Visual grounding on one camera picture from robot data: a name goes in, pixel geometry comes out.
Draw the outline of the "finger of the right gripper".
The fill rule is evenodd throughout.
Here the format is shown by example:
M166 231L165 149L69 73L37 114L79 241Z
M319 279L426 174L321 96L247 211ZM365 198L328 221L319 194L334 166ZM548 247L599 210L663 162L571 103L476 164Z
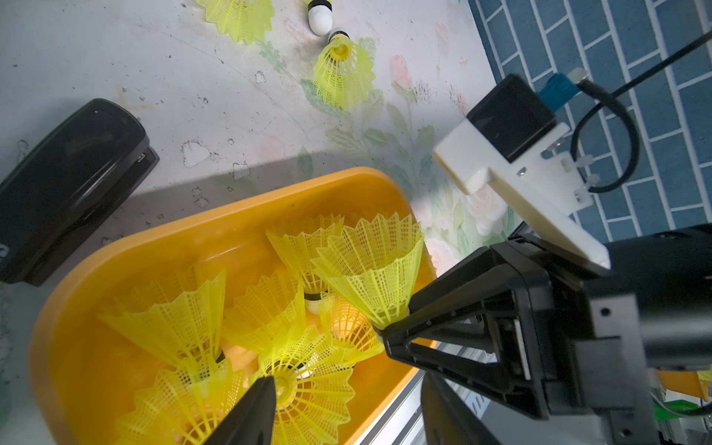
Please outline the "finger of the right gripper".
M507 260L506 244L480 248L418 291L405 318L409 328L445 326L476 315L517 313L523 278Z
M461 322L411 327L398 322L382 330L381 339L397 362L432 372L529 418L549 418L541 368L530 360L519 322L487 322L482 334ZM424 345L424 340L483 350L496 360L482 363L453 355Z

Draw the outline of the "yellow shuttlecock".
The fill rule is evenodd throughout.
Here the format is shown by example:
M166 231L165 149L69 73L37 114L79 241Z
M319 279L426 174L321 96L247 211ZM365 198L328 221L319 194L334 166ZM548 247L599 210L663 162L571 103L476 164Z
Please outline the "yellow shuttlecock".
M329 0L311 0L307 5L308 23L317 36L328 34L333 27L333 6Z
M425 236L413 215L378 213L328 237L311 264L322 280L383 330L409 314L424 247Z
M98 319L156 358L181 367L221 356L226 270L196 264L111 300Z
M368 317L340 296L325 297L319 316L324 333L343 352L344 366L357 365L385 350Z
M272 347L292 328L307 327L303 285L287 271L262 276L224 310L222 338L252 352Z
M366 100L375 79L367 51L348 33L331 33L313 68L313 85L322 102L343 111L353 109Z
M339 235L345 217L340 214L319 215L313 218L291 220L273 226L266 235L287 270L300 280L304 290L306 309L319 315L322 294L328 285L319 277L312 260L318 257L330 237Z
M197 0L197 4L205 9L205 20L236 44L263 42L276 13L270 0Z
M274 444L337 444L339 427L350 422L353 370L332 337L310 324L276 337L258 355L250 384L265 376L276 384Z
M244 396L246 375L224 360L205 368L158 372L116 421L119 444L202 444Z

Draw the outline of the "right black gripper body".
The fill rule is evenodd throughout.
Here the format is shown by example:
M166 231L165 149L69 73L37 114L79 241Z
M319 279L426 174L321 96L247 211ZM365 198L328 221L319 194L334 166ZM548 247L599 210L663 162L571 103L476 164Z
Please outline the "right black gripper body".
M500 327L500 402L537 420L592 413L611 443L655 444L649 370L711 364L711 227L608 248L610 269L538 239L501 246L514 310Z

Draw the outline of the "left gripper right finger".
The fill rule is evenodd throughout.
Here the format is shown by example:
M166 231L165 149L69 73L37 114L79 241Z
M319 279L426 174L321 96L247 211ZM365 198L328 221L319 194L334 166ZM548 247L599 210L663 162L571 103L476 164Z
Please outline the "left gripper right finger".
M440 376L427 372L421 389L427 444L491 445L495 437Z

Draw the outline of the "yellow shuttlecock bottom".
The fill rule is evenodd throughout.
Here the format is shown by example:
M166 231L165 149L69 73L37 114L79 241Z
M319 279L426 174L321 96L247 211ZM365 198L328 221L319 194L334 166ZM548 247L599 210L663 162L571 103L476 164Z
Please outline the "yellow shuttlecock bottom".
M324 333L343 352L344 366L357 365L385 350L368 317L340 296L325 297L319 316Z

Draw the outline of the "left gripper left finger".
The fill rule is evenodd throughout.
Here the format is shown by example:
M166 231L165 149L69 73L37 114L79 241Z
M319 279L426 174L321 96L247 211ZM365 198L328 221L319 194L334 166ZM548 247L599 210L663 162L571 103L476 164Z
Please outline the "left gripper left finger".
M270 445L276 418L276 382L272 376L257 379L209 435L205 445Z

